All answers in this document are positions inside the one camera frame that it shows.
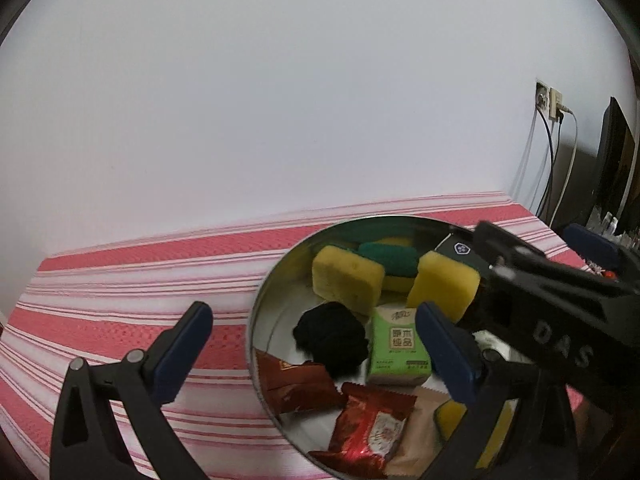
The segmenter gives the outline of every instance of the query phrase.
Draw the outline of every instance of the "brown wrapper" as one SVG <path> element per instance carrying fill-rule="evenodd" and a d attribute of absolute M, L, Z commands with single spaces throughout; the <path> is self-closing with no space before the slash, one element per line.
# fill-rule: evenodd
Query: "brown wrapper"
<path fill-rule="evenodd" d="M 309 455 L 326 466 L 360 478 L 386 478 L 385 464 L 398 445 L 415 397 L 344 383 L 347 406 L 335 423 L 328 451 Z"/>
<path fill-rule="evenodd" d="M 255 350 L 262 396 L 275 415 L 341 408 L 346 397 L 335 387 L 324 365 L 311 361 L 291 365 Z"/>
<path fill-rule="evenodd" d="M 420 476 L 440 452 L 433 413 L 449 396 L 421 386 L 413 394 L 416 397 L 414 411 L 404 428 L 398 451 L 386 464 L 388 476 Z"/>

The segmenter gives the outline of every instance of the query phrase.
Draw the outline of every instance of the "yellow sponge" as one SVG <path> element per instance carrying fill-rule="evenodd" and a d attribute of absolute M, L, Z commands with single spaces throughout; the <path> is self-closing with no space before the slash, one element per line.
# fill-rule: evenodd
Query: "yellow sponge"
<path fill-rule="evenodd" d="M 448 400 L 436 410 L 433 417 L 440 436 L 445 442 L 450 439 L 465 413 L 465 405 L 453 400 Z M 502 446 L 504 438 L 507 436 L 512 420 L 513 410 L 510 404 L 505 402 L 498 417 L 498 422 L 496 422 L 494 432 L 489 437 L 489 441 L 486 443 L 478 463 L 476 463 L 476 469 L 489 467 L 491 460 L 500 451 L 500 446 Z"/>
<path fill-rule="evenodd" d="M 389 236 L 388 238 L 382 238 L 376 241 L 377 244 L 386 245 L 400 245 L 402 247 L 411 247 L 411 238 L 404 238 L 400 236 Z"/>
<path fill-rule="evenodd" d="M 477 270 L 433 251 L 418 262 L 418 275 L 406 300 L 408 308 L 433 301 L 447 318 L 457 323 L 480 285 Z"/>
<path fill-rule="evenodd" d="M 400 292 L 401 294 L 408 293 L 412 286 L 414 286 L 415 278 L 404 278 L 402 276 L 385 276 L 382 281 L 382 290 L 389 290 L 391 292 Z"/>
<path fill-rule="evenodd" d="M 351 251 L 327 246 L 314 258 L 311 273 L 318 296 L 370 316 L 380 300 L 385 267 Z"/>

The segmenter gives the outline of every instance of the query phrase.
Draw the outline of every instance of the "striped tablecloth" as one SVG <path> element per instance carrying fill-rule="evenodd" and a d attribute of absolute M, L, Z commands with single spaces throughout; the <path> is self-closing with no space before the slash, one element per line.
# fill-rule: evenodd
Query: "striped tablecloth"
<path fill-rule="evenodd" d="M 194 300 L 212 307 L 212 337 L 166 418 L 211 478 L 320 479 L 327 474 L 280 436 L 252 390 L 244 329 L 260 280 L 307 235 L 371 214 L 427 216 L 463 226 L 496 222 L 582 266 L 562 240 L 500 192 L 311 210 L 197 232 L 144 238 L 44 260 L 0 339 L 0 426 L 27 466 L 48 478 L 50 434 L 68 362 L 119 360 L 148 348 Z M 122 405 L 114 412 L 140 471 L 154 476 Z"/>

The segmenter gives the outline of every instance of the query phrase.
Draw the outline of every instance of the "blue gripper pad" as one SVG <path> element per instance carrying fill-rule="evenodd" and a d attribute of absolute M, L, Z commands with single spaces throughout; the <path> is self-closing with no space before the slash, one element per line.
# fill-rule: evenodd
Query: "blue gripper pad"
<path fill-rule="evenodd" d="M 620 266 L 618 246 L 578 224 L 571 224 L 562 231 L 562 240 L 585 260 L 606 270 L 617 270 Z"/>
<path fill-rule="evenodd" d="M 418 307 L 415 329 L 451 398 L 473 404 L 484 368 L 473 336 L 450 322 L 431 301 Z"/>
<path fill-rule="evenodd" d="M 209 305 L 195 301 L 172 329 L 162 332 L 153 342 L 143 375 L 149 396 L 157 406 L 175 400 L 212 327 Z"/>

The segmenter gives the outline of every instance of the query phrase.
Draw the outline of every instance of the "black card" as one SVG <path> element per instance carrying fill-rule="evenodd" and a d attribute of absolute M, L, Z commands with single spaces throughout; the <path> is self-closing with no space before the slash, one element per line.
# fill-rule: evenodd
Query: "black card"
<path fill-rule="evenodd" d="M 462 238 L 456 235 L 447 236 L 436 247 L 435 251 L 477 270 L 481 278 L 489 276 L 489 264 L 478 256 L 468 244 L 464 243 Z"/>

